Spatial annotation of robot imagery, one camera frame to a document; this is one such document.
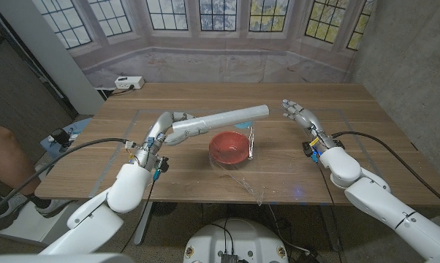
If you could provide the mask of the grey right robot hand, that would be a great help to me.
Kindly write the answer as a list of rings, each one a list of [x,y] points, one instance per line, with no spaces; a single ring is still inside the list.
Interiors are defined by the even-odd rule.
[[[323,150],[336,146],[333,138],[325,133],[319,119],[310,110],[288,99],[284,99],[281,106],[286,110],[284,116],[297,123],[314,146],[321,147]]]

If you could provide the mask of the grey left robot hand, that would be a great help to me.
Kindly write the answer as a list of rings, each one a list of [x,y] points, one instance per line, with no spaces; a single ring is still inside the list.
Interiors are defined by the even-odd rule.
[[[188,113],[180,113],[180,112],[162,113],[159,116],[159,118],[155,121],[153,126],[149,129],[148,133],[146,134],[143,140],[143,144],[148,142],[150,137],[156,139],[160,133],[165,134],[165,132],[172,126],[173,123],[179,121],[185,121],[193,118],[195,118],[195,116],[190,115]],[[205,134],[207,132],[208,129],[192,129],[190,131],[173,132],[172,134],[169,134],[166,137],[164,143],[169,146],[177,145],[182,143],[184,140],[187,140],[189,137]]]

